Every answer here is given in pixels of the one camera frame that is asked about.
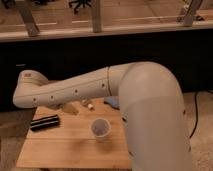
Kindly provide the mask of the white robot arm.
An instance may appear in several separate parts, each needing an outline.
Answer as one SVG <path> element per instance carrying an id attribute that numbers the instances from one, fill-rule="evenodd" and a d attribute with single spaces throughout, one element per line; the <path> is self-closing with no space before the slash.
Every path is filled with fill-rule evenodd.
<path id="1" fill-rule="evenodd" d="M 132 171 L 193 171 L 182 90 L 174 74 L 159 63 L 108 66 L 58 82 L 24 70 L 13 104 L 51 107 L 109 96 L 119 99 Z"/>

